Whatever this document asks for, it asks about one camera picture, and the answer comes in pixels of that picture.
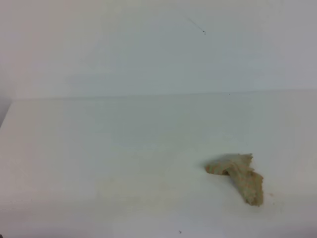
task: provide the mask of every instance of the white table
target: white table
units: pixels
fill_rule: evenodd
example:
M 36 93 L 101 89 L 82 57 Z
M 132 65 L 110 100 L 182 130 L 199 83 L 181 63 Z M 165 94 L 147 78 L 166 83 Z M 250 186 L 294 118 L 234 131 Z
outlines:
M 316 102 L 316 91 L 16 101 L 0 129 L 0 233 L 316 237 Z M 204 171 L 225 153 L 254 154 L 262 207 Z

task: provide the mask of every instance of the white surface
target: white surface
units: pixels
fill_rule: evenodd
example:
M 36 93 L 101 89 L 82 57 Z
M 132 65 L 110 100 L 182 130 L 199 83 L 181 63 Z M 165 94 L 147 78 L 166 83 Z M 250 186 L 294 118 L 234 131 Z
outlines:
M 1 0 L 0 80 L 15 98 L 316 88 L 316 9 L 315 0 Z
M 301 91 L 14 102 L 0 133 L 0 231 L 316 237 L 316 101 Z M 239 152 L 264 176 L 260 208 L 202 168 Z

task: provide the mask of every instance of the white wall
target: white wall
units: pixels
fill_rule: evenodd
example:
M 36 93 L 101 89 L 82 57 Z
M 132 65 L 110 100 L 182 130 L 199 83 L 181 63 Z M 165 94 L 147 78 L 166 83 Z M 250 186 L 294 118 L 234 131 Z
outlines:
M 15 98 L 317 88 L 316 9 L 315 0 L 1 0 L 0 63 Z

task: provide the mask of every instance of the white backdrop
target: white backdrop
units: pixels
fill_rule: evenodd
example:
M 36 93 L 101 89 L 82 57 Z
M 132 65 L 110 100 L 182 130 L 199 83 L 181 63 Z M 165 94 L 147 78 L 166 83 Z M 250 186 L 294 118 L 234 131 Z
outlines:
M 0 0 L 1 80 L 19 99 L 317 88 L 316 9 L 315 0 Z

